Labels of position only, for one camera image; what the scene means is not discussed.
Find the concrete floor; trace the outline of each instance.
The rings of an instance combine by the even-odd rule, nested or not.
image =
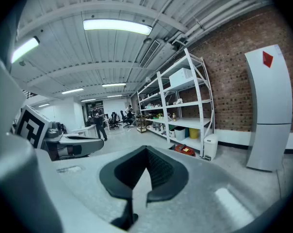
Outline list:
[[[106,128],[108,141],[104,147],[91,156],[120,151],[128,148],[137,148],[141,145],[151,145],[159,148],[169,148],[171,144],[159,135],[150,131],[139,133],[136,128],[111,130]],[[246,152],[231,147],[218,145],[217,155],[212,161],[225,169],[235,178],[256,191],[262,198],[272,205],[281,197],[285,197],[293,190],[293,154],[286,154],[283,158],[283,167],[278,172],[265,172],[246,168]],[[133,190],[134,212],[139,215],[145,210],[146,195],[151,190],[151,181],[147,170]]]

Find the brick wall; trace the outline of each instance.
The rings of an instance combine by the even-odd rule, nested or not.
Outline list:
[[[207,67],[214,99],[216,129],[251,131],[252,96],[244,54],[274,44],[280,46],[286,60],[293,95],[293,33],[273,6],[236,18],[189,47],[190,53],[204,58]],[[164,69],[183,55],[177,56]],[[206,95],[204,90],[201,93],[202,96]],[[184,101],[195,100],[195,89],[183,91],[180,97]],[[204,104],[204,111],[208,113],[206,106]],[[196,116],[198,107],[183,107],[182,115]]]

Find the refrigerator door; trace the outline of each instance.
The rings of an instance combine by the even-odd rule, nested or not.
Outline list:
[[[260,125],[251,139],[247,167],[275,171],[281,168],[282,156],[286,149],[291,124]]]
[[[270,67],[263,63],[263,52],[273,57]],[[292,91],[286,62],[278,45],[245,54],[251,84],[254,114],[258,124],[292,121]]]

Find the white ceiling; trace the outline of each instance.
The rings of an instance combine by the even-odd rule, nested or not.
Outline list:
[[[62,98],[62,91],[80,99],[131,95],[154,70],[140,68],[150,45],[145,35],[115,30],[84,31],[83,21],[116,18],[152,25],[152,40],[186,33],[217,8],[231,0],[28,0],[18,29],[18,44],[37,36],[40,44],[12,66],[12,76],[22,89]],[[103,88],[104,83],[127,83]]]

